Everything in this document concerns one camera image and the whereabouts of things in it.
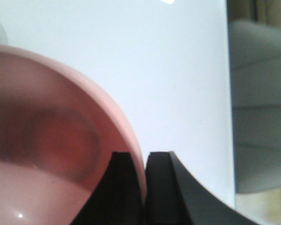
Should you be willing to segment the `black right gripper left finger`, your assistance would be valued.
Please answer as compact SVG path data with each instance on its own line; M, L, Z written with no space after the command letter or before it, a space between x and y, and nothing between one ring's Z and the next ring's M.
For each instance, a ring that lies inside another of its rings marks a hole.
M141 190L130 153L112 153L102 179L71 224L143 224Z

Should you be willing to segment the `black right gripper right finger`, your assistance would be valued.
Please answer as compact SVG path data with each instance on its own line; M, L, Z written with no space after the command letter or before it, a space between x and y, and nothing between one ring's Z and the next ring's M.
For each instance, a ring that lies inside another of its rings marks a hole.
M172 152L151 152L146 165L148 225L253 225L205 189Z

